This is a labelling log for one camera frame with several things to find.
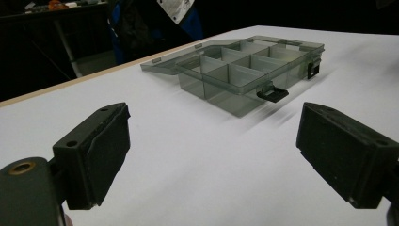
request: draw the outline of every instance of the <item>white table surface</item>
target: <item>white table surface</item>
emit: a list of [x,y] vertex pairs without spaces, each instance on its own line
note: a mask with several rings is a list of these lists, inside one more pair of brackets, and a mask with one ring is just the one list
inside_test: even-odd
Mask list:
[[328,105],[399,140],[399,37],[254,26],[255,35],[320,42],[320,73],[243,118],[131,65],[0,108],[0,167],[52,146],[98,108],[125,102],[132,147],[102,206],[64,209],[80,225],[385,225],[389,202],[357,210],[295,146],[304,102]]

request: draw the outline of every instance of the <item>screw hole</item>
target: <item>screw hole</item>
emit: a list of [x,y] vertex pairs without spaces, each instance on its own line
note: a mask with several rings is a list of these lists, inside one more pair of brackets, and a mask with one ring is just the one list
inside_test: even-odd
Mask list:
[[67,143],[67,147],[73,147],[73,146],[76,146],[76,144],[77,144],[77,141],[70,141]]
[[26,173],[35,167],[34,162],[23,162],[9,170],[10,175],[20,175]]

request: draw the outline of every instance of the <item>person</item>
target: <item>person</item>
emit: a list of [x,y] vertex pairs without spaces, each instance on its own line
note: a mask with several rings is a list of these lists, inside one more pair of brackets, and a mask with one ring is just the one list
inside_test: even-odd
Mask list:
[[111,0],[117,64],[203,39],[194,0]]

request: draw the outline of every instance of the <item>transparent compartment box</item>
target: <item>transparent compartment box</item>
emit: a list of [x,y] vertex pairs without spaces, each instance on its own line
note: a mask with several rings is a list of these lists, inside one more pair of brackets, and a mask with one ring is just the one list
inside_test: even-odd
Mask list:
[[178,75],[180,86],[242,117],[319,73],[324,44],[255,36],[210,40],[141,64],[142,71]]

